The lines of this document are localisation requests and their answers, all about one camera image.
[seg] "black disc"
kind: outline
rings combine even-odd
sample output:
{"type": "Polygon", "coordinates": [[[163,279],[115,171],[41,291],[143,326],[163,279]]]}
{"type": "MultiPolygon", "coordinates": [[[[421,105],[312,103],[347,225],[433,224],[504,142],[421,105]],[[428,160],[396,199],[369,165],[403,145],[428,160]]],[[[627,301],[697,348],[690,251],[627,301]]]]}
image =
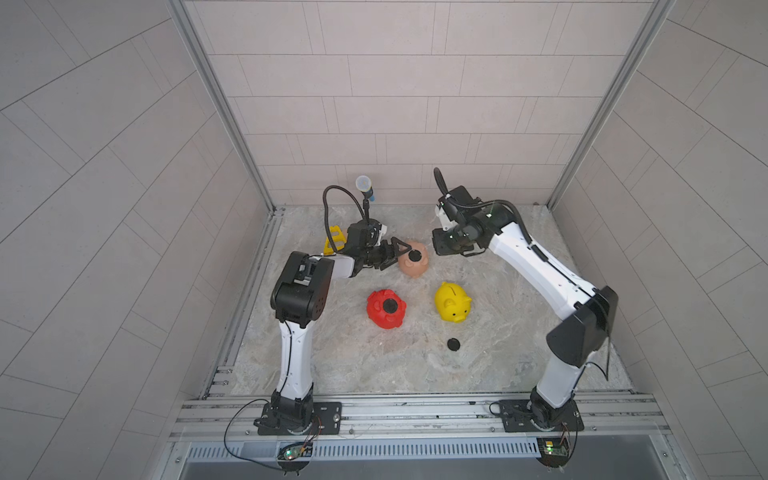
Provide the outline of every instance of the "black disc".
{"type": "Polygon", "coordinates": [[[387,313],[394,313],[397,311],[397,302],[395,299],[388,298],[387,300],[384,300],[384,304],[382,304],[384,307],[384,311],[387,313]]]}

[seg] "wall tile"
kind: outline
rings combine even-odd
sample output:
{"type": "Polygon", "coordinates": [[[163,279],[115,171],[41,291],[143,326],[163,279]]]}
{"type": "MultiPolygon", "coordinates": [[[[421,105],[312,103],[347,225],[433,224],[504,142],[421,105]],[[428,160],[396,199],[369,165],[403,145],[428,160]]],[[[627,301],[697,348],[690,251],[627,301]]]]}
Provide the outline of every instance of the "wall tile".
{"type": "Polygon", "coordinates": [[[561,165],[514,165],[507,179],[507,188],[554,188],[561,165]]]}
{"type": "MultiPolygon", "coordinates": [[[[768,415],[760,408],[763,404],[761,399],[768,395],[768,376],[761,372],[711,387],[710,392],[733,426],[746,452],[750,454],[759,473],[763,476],[768,474],[768,459],[763,455],[762,449],[762,435],[768,426],[768,415]]],[[[748,466],[748,459],[740,459],[733,471],[724,473],[752,475],[754,472],[749,472],[748,466]]]]}
{"type": "Polygon", "coordinates": [[[673,167],[706,134],[709,124],[642,74],[632,77],[616,112],[673,167]]]}
{"type": "Polygon", "coordinates": [[[713,128],[677,171],[758,255],[768,258],[768,211],[761,208],[765,165],[713,128]]]}
{"type": "Polygon", "coordinates": [[[739,57],[715,85],[697,112],[768,164],[768,139],[761,127],[768,121],[768,67],[739,57]]]}
{"type": "Polygon", "coordinates": [[[744,247],[744,242],[666,162],[658,159],[632,196],[694,276],[744,247]]]}
{"type": "Polygon", "coordinates": [[[336,98],[336,113],[339,131],[344,134],[423,133],[427,98],[339,97],[336,98]]]}
{"type": "Polygon", "coordinates": [[[448,55],[539,55],[555,4],[451,4],[448,55]]]}
{"type": "Polygon", "coordinates": [[[293,154],[285,134],[246,135],[257,165],[293,165],[293,154]]]}
{"type": "Polygon", "coordinates": [[[168,337],[168,333],[165,330],[141,318],[134,312],[130,312],[125,318],[122,329],[133,333],[141,339],[147,340],[157,348],[163,348],[163,343],[165,343],[165,339],[168,337]]]}
{"type": "Polygon", "coordinates": [[[558,136],[484,134],[475,161],[479,164],[545,164],[558,136]]]}
{"type": "Polygon", "coordinates": [[[32,332],[0,320],[0,370],[5,371],[31,336],[32,332]]]}
{"type": "Polygon", "coordinates": [[[213,243],[203,224],[194,215],[187,217],[136,300],[134,312],[170,332],[213,243]]]}
{"type": "Polygon", "coordinates": [[[160,67],[160,64],[157,63],[157,59],[152,54],[152,50],[149,49],[149,45],[147,45],[144,37],[142,35],[133,37],[131,39],[131,44],[133,44],[134,48],[136,48],[136,51],[141,57],[141,60],[144,62],[144,65],[147,66],[147,70],[149,70],[152,78],[154,78],[155,83],[157,83],[157,86],[160,87],[160,90],[163,92],[163,94],[168,93],[171,89],[170,82],[165,76],[165,73],[163,73],[163,69],[160,67]]]}
{"type": "Polygon", "coordinates": [[[572,59],[555,55],[469,55],[464,66],[462,95],[554,97],[572,59]]]}
{"type": "Polygon", "coordinates": [[[768,64],[768,38],[764,33],[768,8],[764,3],[712,0],[706,5],[691,27],[694,31],[768,64]]]}
{"type": "Polygon", "coordinates": [[[253,96],[351,95],[345,55],[241,55],[253,96]]]}
{"type": "Polygon", "coordinates": [[[635,335],[640,335],[642,332],[651,328],[662,320],[664,320],[664,317],[661,316],[661,312],[657,307],[654,307],[630,322],[629,327],[632,330],[632,333],[635,335]]]}
{"type": "Polygon", "coordinates": [[[582,134],[599,98],[540,97],[528,123],[529,134],[582,134]]]}
{"type": "Polygon", "coordinates": [[[152,105],[109,147],[149,188],[203,123],[203,111],[184,82],[152,105]]]}
{"type": "Polygon", "coordinates": [[[739,440],[667,323],[657,323],[638,335],[637,341],[696,453],[741,450],[739,440]]]}
{"type": "Polygon", "coordinates": [[[203,262],[200,275],[217,291],[221,291],[224,285],[249,219],[241,217],[234,209],[230,210],[208,257],[203,262]]]}
{"type": "Polygon", "coordinates": [[[622,182],[629,177],[649,148],[616,112],[608,117],[593,147],[622,182]]]}
{"type": "Polygon", "coordinates": [[[30,478],[95,478],[157,352],[118,331],[30,478]]]}
{"type": "Polygon", "coordinates": [[[213,309],[210,300],[193,287],[134,408],[168,415],[213,309]]]}
{"type": "MultiPolygon", "coordinates": [[[[571,208],[568,208],[568,211],[573,214],[571,208]]],[[[637,277],[606,225],[598,229],[587,242],[587,247],[608,286],[618,293],[621,311],[628,322],[638,318],[653,306],[654,302],[645,290],[645,286],[637,277]]]]}
{"type": "Polygon", "coordinates": [[[558,95],[562,97],[602,97],[614,79],[621,65],[621,56],[576,56],[563,88],[558,95]]]}
{"type": "Polygon", "coordinates": [[[744,247],[737,253],[724,260],[720,265],[700,276],[697,280],[701,288],[709,293],[729,280],[736,278],[753,266],[760,263],[758,257],[751,248],[744,247]]]}
{"type": "Polygon", "coordinates": [[[74,67],[35,13],[22,1],[0,9],[0,108],[74,67]]]}
{"type": "Polygon", "coordinates": [[[37,329],[144,188],[103,150],[0,244],[0,316],[37,329]]]}
{"type": "Polygon", "coordinates": [[[39,383],[0,376],[0,408],[63,419],[78,396],[39,383]]]}
{"type": "Polygon", "coordinates": [[[166,20],[141,36],[152,50],[152,55],[163,69],[171,87],[178,85],[195,71],[192,58],[187,53],[187,47],[184,46],[173,20],[166,20]]]}
{"type": "Polygon", "coordinates": [[[237,55],[209,55],[208,58],[227,97],[249,97],[253,94],[237,55]]]}
{"type": "Polygon", "coordinates": [[[80,392],[159,260],[138,235],[119,226],[7,373],[80,392]]]}
{"type": "Polygon", "coordinates": [[[460,55],[350,55],[355,95],[458,95],[460,55]]]}
{"type": "Polygon", "coordinates": [[[761,263],[710,293],[712,301],[763,369],[768,369],[768,346],[764,341],[768,325],[760,306],[766,282],[768,266],[761,263]]]}
{"type": "Polygon", "coordinates": [[[218,113],[209,118],[208,121],[205,122],[205,125],[200,128],[200,136],[203,138],[203,142],[208,151],[213,156],[216,165],[221,166],[233,147],[232,141],[230,140],[227,130],[224,128],[224,124],[221,122],[221,117],[218,113]]]}
{"type": "Polygon", "coordinates": [[[376,139],[372,134],[299,135],[307,165],[375,164],[376,139]]]}
{"type": "Polygon", "coordinates": [[[429,55],[434,3],[320,2],[328,54],[429,55]]]}
{"type": "Polygon", "coordinates": [[[264,167],[274,189],[319,188],[338,181],[336,169],[324,165],[273,165],[264,167]]]}
{"type": "Polygon", "coordinates": [[[251,134],[328,133],[320,97],[241,97],[237,105],[251,134]]]}
{"type": "Polygon", "coordinates": [[[221,228],[240,189],[247,181],[248,176],[243,162],[237,152],[232,150],[218,172],[210,179],[199,200],[200,205],[217,227],[221,228]]]}
{"type": "Polygon", "coordinates": [[[624,55],[648,11],[648,4],[574,3],[557,55],[624,55]]]}
{"type": "Polygon", "coordinates": [[[100,480],[140,478],[156,441],[157,438],[151,435],[120,432],[98,478],[100,480]]]}
{"type": "Polygon", "coordinates": [[[156,232],[152,226],[146,222],[143,218],[136,213],[136,210],[131,210],[128,215],[123,219],[123,223],[126,227],[130,228],[141,239],[152,247],[152,249],[158,252],[160,255],[165,253],[168,248],[168,243],[163,240],[163,237],[156,232]]]}
{"type": "Polygon", "coordinates": [[[665,22],[638,70],[677,100],[686,101],[724,49],[709,38],[665,22]]]}
{"type": "Polygon", "coordinates": [[[746,350],[664,238],[654,240],[632,266],[695,367],[746,350]]]}
{"type": "Polygon", "coordinates": [[[70,175],[83,166],[83,160],[23,101],[17,101],[2,113],[70,175]]]}
{"type": "Polygon", "coordinates": [[[468,145],[468,134],[387,135],[387,164],[463,164],[468,145]]]}
{"type": "Polygon", "coordinates": [[[698,369],[699,376],[708,387],[762,371],[763,369],[749,352],[740,353],[698,369]]]}
{"type": "Polygon", "coordinates": [[[379,188],[419,188],[422,183],[421,165],[399,165],[397,168],[386,165],[347,165],[346,177],[354,185],[360,175],[368,175],[375,191],[379,188]]]}
{"type": "Polygon", "coordinates": [[[215,54],[311,54],[300,2],[193,2],[215,54]]]}
{"type": "Polygon", "coordinates": [[[134,210],[170,243],[212,176],[194,144],[187,142],[134,210]]]}
{"type": "Polygon", "coordinates": [[[711,475],[738,475],[743,478],[745,475],[757,474],[755,465],[750,460],[746,452],[728,452],[715,453],[712,455],[700,455],[699,459],[703,463],[708,474],[711,475]]]}
{"type": "Polygon", "coordinates": [[[0,115],[0,239],[39,207],[69,174],[0,115]]]}
{"type": "Polygon", "coordinates": [[[134,46],[125,43],[45,85],[25,103],[89,160],[161,95],[134,46]]]}
{"type": "Polygon", "coordinates": [[[437,131],[458,134],[513,133],[523,102],[520,97],[442,97],[437,131]]]}
{"type": "Polygon", "coordinates": [[[622,250],[650,226],[650,220],[607,165],[585,189],[622,250]]]}
{"type": "Polygon", "coordinates": [[[61,420],[0,409],[0,465],[6,478],[27,478],[61,420]]]}
{"type": "Polygon", "coordinates": [[[717,58],[712,68],[704,75],[694,91],[688,95],[685,101],[685,105],[689,108],[696,110],[704,101],[704,98],[710,94],[717,82],[726,74],[731,65],[740,57],[735,51],[730,48],[726,48],[725,51],[717,58]]]}

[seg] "marble floor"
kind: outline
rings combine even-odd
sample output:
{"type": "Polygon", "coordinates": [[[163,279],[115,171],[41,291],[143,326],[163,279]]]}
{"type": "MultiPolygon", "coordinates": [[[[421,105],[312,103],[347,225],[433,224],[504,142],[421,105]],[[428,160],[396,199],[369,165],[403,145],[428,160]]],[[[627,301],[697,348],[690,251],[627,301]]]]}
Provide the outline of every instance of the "marble floor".
{"type": "MultiPolygon", "coordinates": [[[[560,261],[574,268],[571,255],[546,207],[519,207],[531,235],[560,261]]],[[[412,279],[399,268],[363,270],[331,283],[325,312],[317,320],[313,346],[316,394],[374,392],[524,392],[531,390],[549,359],[546,334],[558,318],[538,292],[490,252],[476,257],[437,257],[432,229],[434,207],[371,206],[371,217],[388,226],[386,238],[428,245],[429,269],[412,279]],[[463,323],[440,319],[433,297],[442,281],[458,283],[472,297],[463,323]],[[366,315],[375,290],[392,289],[407,303],[398,329],[379,328],[366,315]],[[453,352],[446,342],[456,338],[453,352]]],[[[330,224],[343,229],[357,221],[355,207],[331,207],[330,224]]],[[[280,367],[280,331],[269,295],[293,250],[322,251],[322,207],[288,207],[233,369],[232,395],[269,394],[280,367]]],[[[598,363],[605,361],[606,347],[598,363]]],[[[615,350],[610,379],[594,367],[580,389],[628,389],[631,381],[615,350]]]]}

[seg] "base mounting plate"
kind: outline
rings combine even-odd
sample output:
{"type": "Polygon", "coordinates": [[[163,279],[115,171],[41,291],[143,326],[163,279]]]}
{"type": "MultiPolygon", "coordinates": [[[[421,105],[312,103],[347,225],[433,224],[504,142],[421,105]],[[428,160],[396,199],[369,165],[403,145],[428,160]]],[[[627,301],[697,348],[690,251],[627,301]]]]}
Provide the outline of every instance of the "base mounting plate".
{"type": "MultiPolygon", "coordinates": [[[[312,410],[312,416],[313,419],[315,417],[319,417],[320,419],[320,435],[338,435],[339,430],[341,429],[341,402],[314,402],[313,410],[312,410]]],[[[262,419],[268,419],[269,417],[273,416],[272,409],[270,408],[271,404],[265,403],[264,408],[261,411],[261,418],[262,419]]],[[[277,429],[271,429],[269,427],[265,427],[263,425],[258,425],[259,419],[256,420],[253,424],[258,429],[259,435],[307,435],[310,432],[303,432],[303,433],[294,433],[290,432],[288,429],[285,429],[284,427],[278,427],[277,429]]],[[[315,432],[315,429],[317,427],[311,426],[310,430],[312,432],[315,432]]]]}

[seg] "wire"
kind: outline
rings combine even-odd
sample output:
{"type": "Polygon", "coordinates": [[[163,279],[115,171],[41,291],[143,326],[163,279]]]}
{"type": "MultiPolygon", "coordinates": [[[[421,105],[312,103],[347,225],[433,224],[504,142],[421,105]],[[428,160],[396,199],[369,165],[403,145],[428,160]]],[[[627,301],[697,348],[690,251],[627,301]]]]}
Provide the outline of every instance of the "wire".
{"type": "Polygon", "coordinates": [[[283,469],[282,469],[282,468],[277,468],[277,467],[269,466],[269,465],[263,464],[262,462],[257,462],[256,460],[254,460],[254,459],[252,459],[252,458],[245,458],[245,457],[241,457],[241,456],[239,456],[239,455],[235,455],[235,454],[233,454],[233,453],[232,453],[232,451],[230,450],[230,447],[229,447],[229,446],[227,446],[227,433],[230,431],[230,426],[232,425],[232,422],[234,421],[234,419],[235,419],[235,418],[237,418],[237,416],[240,414],[240,412],[242,412],[242,411],[243,411],[243,410],[244,410],[244,409],[245,409],[245,408],[246,408],[248,405],[250,405],[250,404],[251,404],[251,403],[253,403],[253,402],[259,402],[259,401],[261,401],[261,402],[265,402],[265,403],[267,403],[267,404],[269,403],[269,401],[268,401],[268,400],[265,400],[265,399],[255,399],[255,400],[251,400],[250,402],[248,402],[248,403],[246,403],[245,405],[243,405],[242,407],[240,407],[240,410],[237,410],[237,413],[236,413],[236,414],[235,414],[235,415],[232,417],[232,419],[230,420],[230,422],[229,422],[229,423],[227,423],[227,428],[226,428],[226,429],[224,429],[224,448],[227,450],[227,453],[229,453],[230,455],[232,455],[234,458],[239,458],[240,460],[246,460],[246,461],[248,461],[248,462],[253,462],[253,463],[255,463],[256,465],[261,465],[261,466],[263,466],[264,468],[268,468],[269,470],[274,470],[274,471],[276,471],[276,472],[282,472],[282,471],[283,471],[283,469]]]}
{"type": "Polygon", "coordinates": [[[347,190],[344,187],[340,187],[339,185],[329,185],[326,187],[325,190],[323,190],[323,220],[325,221],[326,225],[326,236],[328,237],[328,243],[330,244],[331,248],[333,249],[334,253],[338,253],[339,249],[336,248],[336,242],[333,241],[333,235],[331,235],[331,227],[328,224],[328,199],[326,198],[328,196],[329,190],[341,190],[345,194],[349,195],[352,200],[354,200],[355,205],[357,206],[357,210],[360,212],[360,216],[365,220],[366,215],[362,212],[362,207],[360,206],[360,202],[357,201],[354,195],[352,195],[352,192],[347,190]]]}
{"type": "MultiPolygon", "coordinates": [[[[440,169],[435,167],[434,174],[435,182],[440,189],[440,193],[443,194],[443,196],[448,195],[448,188],[445,185],[445,179],[443,179],[440,169]]],[[[523,219],[520,216],[518,208],[512,202],[506,200],[490,200],[488,202],[480,202],[473,205],[464,205],[454,200],[453,197],[445,197],[445,199],[453,204],[454,207],[458,208],[483,208],[490,207],[491,205],[504,205],[508,210],[512,212],[512,215],[515,217],[515,223],[520,227],[520,231],[522,232],[525,241],[528,242],[529,246],[533,244],[533,238],[531,238],[531,234],[528,233],[528,228],[525,227],[525,223],[523,223],[523,219]]]]}

